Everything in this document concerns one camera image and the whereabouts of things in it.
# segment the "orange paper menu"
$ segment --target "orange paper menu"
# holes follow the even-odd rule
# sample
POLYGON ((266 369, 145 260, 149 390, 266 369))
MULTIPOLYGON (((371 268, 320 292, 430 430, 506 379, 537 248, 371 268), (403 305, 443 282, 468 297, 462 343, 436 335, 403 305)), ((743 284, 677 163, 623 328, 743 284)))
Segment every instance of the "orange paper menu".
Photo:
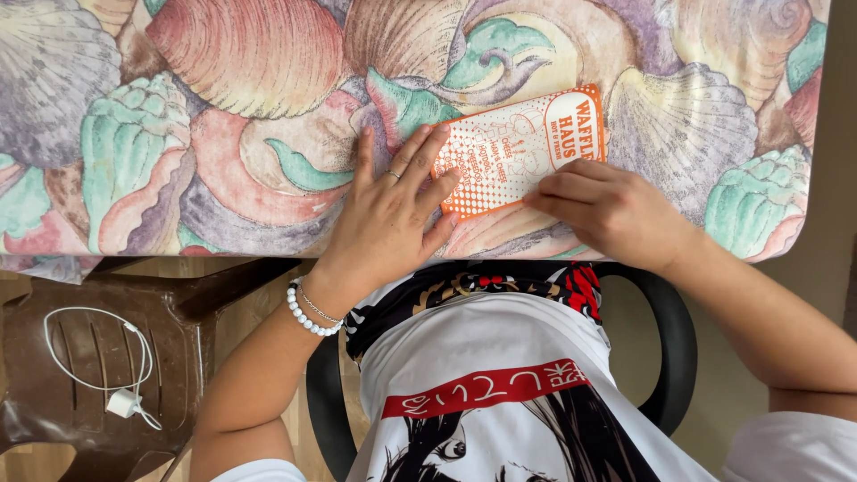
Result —
POLYGON ((595 84, 506 105, 449 124, 432 169, 457 167, 461 180, 440 205, 461 219, 520 202, 538 181, 577 158, 604 155, 601 95, 595 84))

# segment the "white charging cable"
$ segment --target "white charging cable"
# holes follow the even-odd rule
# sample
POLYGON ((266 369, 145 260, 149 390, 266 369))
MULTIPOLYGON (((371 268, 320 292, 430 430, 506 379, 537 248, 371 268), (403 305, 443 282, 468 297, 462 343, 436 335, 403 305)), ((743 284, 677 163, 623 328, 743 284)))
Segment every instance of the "white charging cable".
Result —
POLYGON ((146 337, 143 336, 140 329, 134 326, 133 323, 129 322, 125 318, 121 316, 110 313, 109 311, 100 310, 98 308, 91 308, 89 306, 66 306, 65 308, 58 308, 47 315, 45 315, 44 319, 45 325, 45 340, 48 344, 48 351, 51 353, 51 356, 54 359, 54 362, 57 363, 60 370, 64 371, 66 375, 71 377, 73 380, 78 382, 81 385, 89 387, 90 389, 103 390, 103 391, 111 391, 116 390, 110 397, 110 401, 107 402, 107 410, 109 412, 116 413, 125 418, 130 417, 134 413, 139 413, 143 420, 146 421, 152 428, 155 430, 161 430, 161 424, 156 420, 151 414, 143 410, 143 407, 140 406, 140 402, 143 400, 140 397, 140 385, 145 382, 150 375, 152 375, 152 367, 154 365, 154 357, 152 356, 152 349, 149 347, 149 343, 146 340, 146 337), (86 383, 80 378, 76 377, 69 369, 63 365, 63 362, 59 361, 57 358, 57 354, 54 352, 53 344, 51 343, 51 334, 48 330, 48 318, 59 313, 60 311, 66 310, 87 310, 87 311, 97 311, 98 313, 104 313, 105 315, 110 315, 122 322, 122 325, 127 328, 129 331, 137 335, 137 338, 140 339, 140 344, 142 346, 142 356, 140 360, 140 376, 137 378, 136 383, 131 383, 130 385, 123 385, 122 387, 96 387, 90 383, 86 383), (146 371, 146 375, 143 375, 143 371, 146 369, 146 364, 148 362, 148 371, 146 371), (134 392, 130 392, 127 389, 134 389, 134 392))

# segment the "table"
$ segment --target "table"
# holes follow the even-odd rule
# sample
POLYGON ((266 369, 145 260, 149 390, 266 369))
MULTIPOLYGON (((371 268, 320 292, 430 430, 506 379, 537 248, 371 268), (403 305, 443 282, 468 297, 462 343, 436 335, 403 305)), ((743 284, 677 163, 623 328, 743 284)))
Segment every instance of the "table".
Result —
MULTIPOLYGON (((422 123, 595 83, 608 162, 755 262, 806 215, 829 0, 0 4, 2 268, 318 256, 351 180, 422 123)), ((510 205, 437 256, 598 259, 510 205)))

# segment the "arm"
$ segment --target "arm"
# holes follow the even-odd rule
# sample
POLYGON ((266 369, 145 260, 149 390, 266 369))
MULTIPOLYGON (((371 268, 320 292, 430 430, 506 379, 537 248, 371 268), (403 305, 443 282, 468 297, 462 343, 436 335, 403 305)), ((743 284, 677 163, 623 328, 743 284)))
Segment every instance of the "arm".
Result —
MULTIPOLYGON (((458 182, 448 172, 425 191, 417 190, 449 136, 449 127, 423 125, 373 179, 372 129, 360 137, 354 181, 333 229, 330 244, 303 281, 319 310, 341 319, 361 299, 418 268, 449 238, 457 217, 446 215, 423 234, 434 208, 458 182)), ((317 316, 298 296, 307 317, 317 316)), ((321 337, 310 333, 281 304, 220 367, 207 387, 194 431, 190 480, 206 482, 243 463, 260 459, 294 462, 289 434, 280 415, 297 391, 303 367, 321 337)))
POLYGON ((771 411, 857 421, 857 342, 717 245, 639 175, 577 160, 524 202, 568 222, 606 256, 659 274, 696 299, 768 385, 771 411))

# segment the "graphic t-shirt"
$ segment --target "graphic t-shirt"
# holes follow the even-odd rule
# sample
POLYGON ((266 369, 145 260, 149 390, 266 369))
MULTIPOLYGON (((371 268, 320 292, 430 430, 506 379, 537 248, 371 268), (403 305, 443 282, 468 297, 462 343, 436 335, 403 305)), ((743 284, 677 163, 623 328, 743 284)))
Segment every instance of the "graphic t-shirt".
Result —
MULTIPOLYGON (((478 293, 386 332, 361 363, 372 426, 349 480, 716 480, 615 387, 609 344, 577 311, 478 293)), ((854 480, 857 424, 770 413, 736 436, 728 480, 854 480)), ((303 480, 286 461, 215 482, 303 480)))

